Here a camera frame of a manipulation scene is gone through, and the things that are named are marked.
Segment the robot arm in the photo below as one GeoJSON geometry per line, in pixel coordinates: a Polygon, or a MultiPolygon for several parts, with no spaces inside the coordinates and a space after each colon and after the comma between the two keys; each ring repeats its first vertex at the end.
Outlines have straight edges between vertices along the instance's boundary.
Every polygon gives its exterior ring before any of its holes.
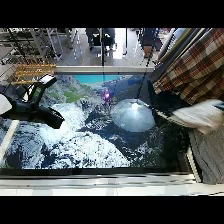
{"type": "Polygon", "coordinates": [[[62,115],[52,108],[39,106],[44,90],[55,82],[56,78],[53,76],[47,75],[42,77],[39,82],[34,84],[27,102],[23,100],[13,100],[0,94],[0,117],[12,120],[45,123],[54,129],[59,129],[64,121],[62,115]],[[33,98],[35,98],[34,96],[37,88],[41,88],[41,91],[36,96],[36,101],[34,101],[33,98]]]}

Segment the plaid shirt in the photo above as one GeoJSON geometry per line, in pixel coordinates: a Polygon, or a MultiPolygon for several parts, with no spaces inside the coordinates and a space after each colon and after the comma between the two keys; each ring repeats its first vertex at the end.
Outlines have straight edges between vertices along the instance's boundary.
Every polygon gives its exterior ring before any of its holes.
{"type": "Polygon", "coordinates": [[[180,92],[195,104],[207,99],[224,101],[224,28],[212,28],[169,66],[153,86],[156,93],[180,92]]]}

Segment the rocky surface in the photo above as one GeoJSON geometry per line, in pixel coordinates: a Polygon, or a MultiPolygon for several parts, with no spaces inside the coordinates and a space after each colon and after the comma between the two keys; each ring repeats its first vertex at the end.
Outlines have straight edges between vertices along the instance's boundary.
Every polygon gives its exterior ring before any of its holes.
{"type": "MultiPolygon", "coordinates": [[[[110,108],[103,105],[101,97],[93,89],[71,79],[59,78],[41,101],[65,118],[61,128],[55,130],[45,124],[20,122],[4,157],[5,166],[180,169],[176,152],[188,146],[187,132],[183,128],[157,118],[157,125],[145,133],[120,129],[112,122],[110,108]]],[[[9,125],[10,121],[6,120],[0,125],[0,142],[9,125]]]]}

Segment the turquoise water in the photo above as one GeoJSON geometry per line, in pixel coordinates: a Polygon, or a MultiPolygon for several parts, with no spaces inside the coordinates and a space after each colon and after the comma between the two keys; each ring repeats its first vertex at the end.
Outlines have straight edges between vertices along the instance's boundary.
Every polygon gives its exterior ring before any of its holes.
{"type": "MultiPolygon", "coordinates": [[[[105,81],[115,80],[121,77],[121,75],[105,75],[105,81]]],[[[94,83],[94,82],[103,82],[103,75],[75,75],[76,80],[80,83],[94,83]]]]}

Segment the white cloth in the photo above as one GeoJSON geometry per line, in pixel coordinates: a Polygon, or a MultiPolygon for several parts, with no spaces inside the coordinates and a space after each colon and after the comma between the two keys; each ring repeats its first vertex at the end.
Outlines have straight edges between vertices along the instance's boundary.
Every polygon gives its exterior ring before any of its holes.
{"type": "Polygon", "coordinates": [[[220,103],[222,103],[220,100],[207,100],[191,107],[181,108],[174,111],[169,120],[208,134],[224,124],[223,111],[214,107],[220,103]]]}

